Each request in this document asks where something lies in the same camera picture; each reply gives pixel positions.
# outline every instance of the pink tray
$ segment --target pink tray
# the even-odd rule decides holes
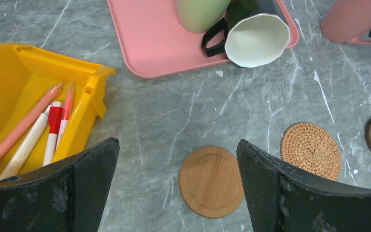
[[[176,0],[107,0],[119,38],[123,59],[141,78],[157,78],[229,62],[225,53],[206,57],[200,44],[203,34],[184,29],[177,19]],[[298,29],[282,0],[277,0],[288,22],[295,46]],[[222,33],[210,44],[223,39]]]

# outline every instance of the gray marble countertop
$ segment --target gray marble countertop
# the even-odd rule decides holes
[[[106,0],[0,0],[0,42],[24,42],[116,68],[104,120],[87,146],[108,137],[120,156],[99,231],[252,232],[245,201],[232,214],[193,213],[178,189],[187,155],[206,145],[235,154],[246,139],[280,157],[285,129],[308,121],[341,148],[339,182],[371,188],[363,126],[371,116],[371,46],[333,44],[319,30],[333,0],[285,0],[300,41],[254,69],[232,63],[155,80],[126,68]]]

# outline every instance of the red marker cap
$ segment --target red marker cap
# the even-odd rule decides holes
[[[60,121],[62,120],[62,103],[59,101],[54,101],[49,110],[49,118],[47,119],[47,124],[50,126],[50,134],[58,134]]]

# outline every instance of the mug handle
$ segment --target mug handle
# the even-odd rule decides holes
[[[214,36],[216,36],[222,30],[224,30],[224,39],[220,43],[212,47],[207,47],[208,42],[212,40]],[[227,36],[228,36],[228,25],[227,25],[225,18],[222,18],[203,35],[202,42],[201,42],[201,49],[205,52],[205,54],[208,57],[221,54],[225,52],[224,46],[225,46],[225,40],[227,39]]]
[[[353,38],[346,41],[348,44],[364,44],[364,45],[371,45],[371,40],[363,40],[361,38]]]

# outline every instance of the woven rattan coaster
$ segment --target woven rattan coaster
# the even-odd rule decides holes
[[[336,180],[341,172],[341,153],[335,141],[324,129],[309,122],[294,124],[285,131],[281,158],[330,180]]]
[[[231,213],[244,198],[237,159],[217,146],[200,148],[185,159],[178,186],[185,203],[208,218]]]

